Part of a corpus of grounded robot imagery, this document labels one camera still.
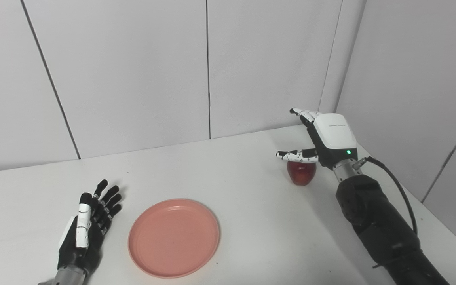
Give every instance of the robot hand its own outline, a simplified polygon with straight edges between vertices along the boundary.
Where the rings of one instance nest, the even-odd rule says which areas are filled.
[[[112,225],[113,217],[122,209],[118,186],[113,186],[100,198],[107,185],[107,180],[102,180],[94,195],[82,194],[78,215],[59,248],[56,277],[42,284],[82,285],[85,278],[98,267],[105,234]]]
[[[292,108],[290,113],[300,116],[300,120],[307,127],[309,137],[315,146],[316,159],[322,166],[333,170],[336,164],[343,160],[358,160],[355,135],[343,115],[322,114],[298,108]],[[277,156],[282,159],[306,162],[299,157],[299,151],[285,152],[284,155],[280,153],[282,152],[277,152]]]

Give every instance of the white robotic hand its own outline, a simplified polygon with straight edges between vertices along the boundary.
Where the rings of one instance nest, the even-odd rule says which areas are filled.
[[[298,108],[292,108],[290,113],[300,117],[304,126],[307,127],[315,148],[277,152],[277,157],[302,163],[319,162],[331,170],[340,161],[358,159],[355,135],[351,132],[343,115],[323,114]]]

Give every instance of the black cable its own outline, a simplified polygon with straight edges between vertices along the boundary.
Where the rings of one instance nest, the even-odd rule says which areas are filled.
[[[407,199],[407,195],[404,192],[404,189],[402,189],[402,186],[400,185],[400,183],[397,180],[397,178],[395,177],[395,175],[393,175],[393,173],[391,173],[391,171],[385,166],[385,164],[383,164],[379,160],[375,159],[374,157],[368,156],[365,159],[367,161],[381,167],[383,170],[385,170],[386,173],[388,173],[388,175],[391,177],[393,182],[395,182],[395,184],[397,185],[397,188],[400,191],[400,194],[402,195],[402,198],[404,198],[404,203],[406,203],[407,211],[409,211],[409,216],[411,217],[411,223],[413,225],[413,231],[414,231],[414,233],[416,233],[416,235],[418,235],[418,226],[416,225],[416,219],[414,218],[413,208],[411,207],[411,204],[409,203],[409,200]]]

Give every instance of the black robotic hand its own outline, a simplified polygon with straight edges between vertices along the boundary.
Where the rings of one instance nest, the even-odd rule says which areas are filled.
[[[112,218],[122,209],[118,186],[113,186],[100,198],[107,185],[107,180],[102,180],[94,195],[82,194],[79,213],[59,249],[58,269],[76,267],[88,276],[98,267],[105,234],[112,225]]]

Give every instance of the robot finger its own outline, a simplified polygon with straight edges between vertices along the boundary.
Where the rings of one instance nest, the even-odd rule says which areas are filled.
[[[105,195],[103,195],[103,198],[101,198],[101,201],[100,201],[100,204],[105,206],[108,201],[114,196],[117,194],[117,192],[119,192],[119,186],[113,186],[112,188],[110,188],[106,193]]]
[[[78,205],[78,215],[76,220],[76,247],[87,248],[89,246],[88,231],[91,226],[91,193],[83,193]]]
[[[106,215],[108,215],[110,209],[112,209],[119,201],[121,201],[122,196],[119,193],[112,196],[112,193],[110,192],[111,190],[113,190],[112,192],[115,193],[115,191],[119,191],[119,187],[114,186],[112,189],[108,190],[107,194],[103,197],[100,204],[96,207],[96,211],[94,211],[94,222],[103,220]]]
[[[94,191],[94,197],[99,198],[101,195],[101,192],[107,187],[108,181],[106,179],[103,179],[98,186],[96,187],[96,191]]]
[[[290,113],[300,116],[300,120],[304,125],[310,126],[314,120],[321,114],[320,112],[313,112],[309,110],[302,110],[299,108],[291,108]]]
[[[112,210],[110,210],[110,213],[108,213],[106,219],[100,224],[98,223],[98,226],[101,228],[101,233],[104,235],[107,233],[107,231],[110,229],[110,226],[112,225],[112,219],[114,216],[119,213],[122,210],[123,206],[121,204],[115,205]]]
[[[107,209],[108,211],[110,209],[112,209],[119,201],[121,201],[123,197],[117,193],[116,195],[114,195],[114,197],[112,197],[112,199],[110,199],[110,201],[106,204],[105,206],[105,209]]]
[[[316,163],[318,162],[318,154],[315,148],[296,151],[278,151],[276,157],[286,161],[301,162],[301,163]]]

